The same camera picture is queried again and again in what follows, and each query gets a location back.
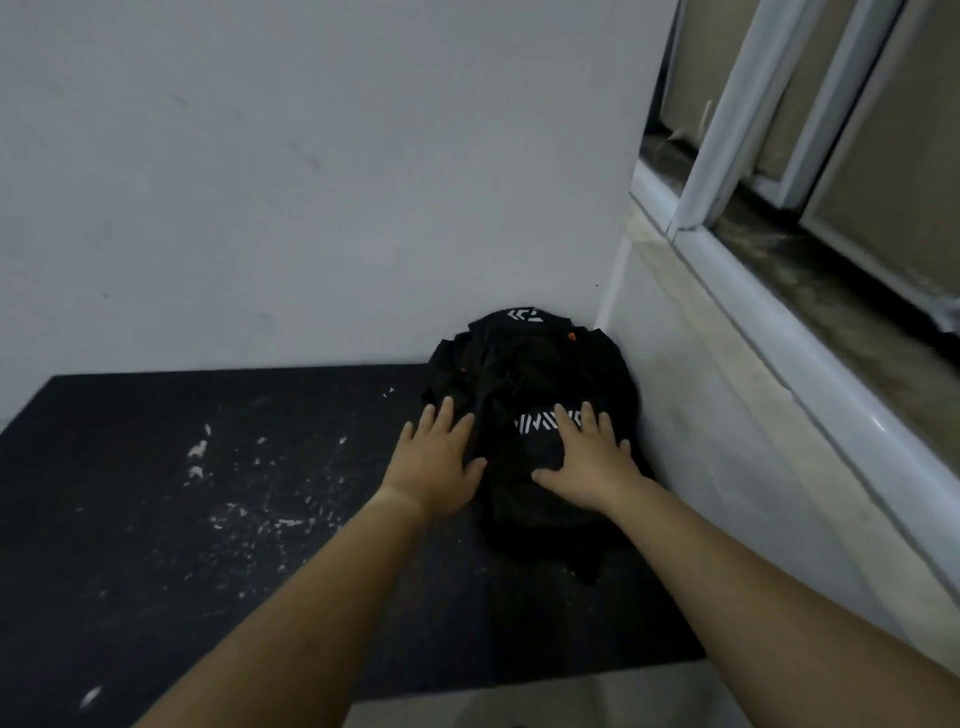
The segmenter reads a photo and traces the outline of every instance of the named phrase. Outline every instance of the backpack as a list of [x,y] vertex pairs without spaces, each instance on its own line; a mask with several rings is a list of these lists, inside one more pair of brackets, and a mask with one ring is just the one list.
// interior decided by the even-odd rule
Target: backpack
[[541,488],[530,473],[564,463],[554,404],[578,425],[586,400],[610,414],[617,442],[629,440],[640,471],[653,477],[636,442],[639,394],[615,343],[599,329],[538,308],[505,309],[441,342],[427,376],[425,402],[451,396],[457,419],[476,417],[465,461],[488,460],[477,499],[492,546],[515,558],[563,561],[595,581],[603,553],[625,545],[624,537],[602,515]]

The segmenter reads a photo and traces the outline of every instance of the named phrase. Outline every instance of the right hand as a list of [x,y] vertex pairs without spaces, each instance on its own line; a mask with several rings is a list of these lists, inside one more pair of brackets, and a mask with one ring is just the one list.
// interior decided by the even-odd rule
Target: right hand
[[564,466],[558,471],[533,471],[535,483],[574,505],[609,517],[624,489],[653,482],[640,474],[630,457],[628,441],[617,447],[606,412],[601,412],[598,420],[590,403],[584,402],[581,430],[559,404],[553,411],[564,441]]

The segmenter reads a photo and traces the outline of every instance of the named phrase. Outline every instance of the hand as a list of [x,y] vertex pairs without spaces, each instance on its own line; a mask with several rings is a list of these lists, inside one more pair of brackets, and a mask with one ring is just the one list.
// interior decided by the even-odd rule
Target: hand
[[598,422],[593,407],[584,402],[580,430],[559,404],[553,411],[564,441],[564,466],[558,471],[533,471],[534,482],[574,505],[608,517],[623,489],[653,482],[640,474],[630,457],[628,441],[616,446],[613,424],[606,412],[600,413]]
[[478,457],[464,469],[464,448],[473,429],[466,415],[452,429],[453,398],[444,398],[434,421],[434,406],[427,404],[417,433],[413,423],[400,432],[394,457],[374,498],[401,496],[415,503],[428,522],[463,508],[480,485],[487,461]]

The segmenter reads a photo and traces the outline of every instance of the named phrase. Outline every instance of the wall stain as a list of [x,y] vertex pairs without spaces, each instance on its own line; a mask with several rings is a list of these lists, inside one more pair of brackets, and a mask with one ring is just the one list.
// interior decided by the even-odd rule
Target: wall stain
[[309,152],[304,152],[303,149],[300,148],[300,145],[293,139],[287,139],[287,146],[297,157],[309,164],[315,173],[320,174],[320,160],[317,159],[316,156]]

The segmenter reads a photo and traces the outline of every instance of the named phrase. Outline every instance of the left hand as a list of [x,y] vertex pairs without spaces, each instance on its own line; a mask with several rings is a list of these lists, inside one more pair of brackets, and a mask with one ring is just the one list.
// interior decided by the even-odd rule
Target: left hand
[[473,415],[467,414],[453,426],[451,397],[444,398],[436,419],[434,409],[432,404],[423,409],[416,434],[413,423],[403,426],[381,493],[374,496],[405,497],[416,503],[428,521],[450,516],[467,505],[487,467],[482,457],[466,468],[463,465]]

